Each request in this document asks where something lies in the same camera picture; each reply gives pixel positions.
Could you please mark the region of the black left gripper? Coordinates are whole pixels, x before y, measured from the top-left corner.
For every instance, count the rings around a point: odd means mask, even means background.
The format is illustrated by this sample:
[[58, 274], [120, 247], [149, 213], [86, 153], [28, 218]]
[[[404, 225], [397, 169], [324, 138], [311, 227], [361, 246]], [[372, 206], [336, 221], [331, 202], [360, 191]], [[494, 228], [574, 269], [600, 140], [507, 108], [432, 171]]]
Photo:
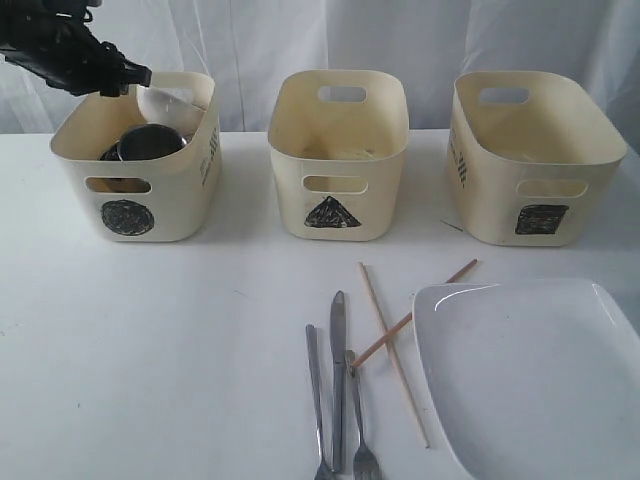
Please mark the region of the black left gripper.
[[99, 1], [3, 1], [1, 57], [73, 96], [125, 93], [125, 85], [149, 87], [152, 71], [125, 59], [87, 27]]

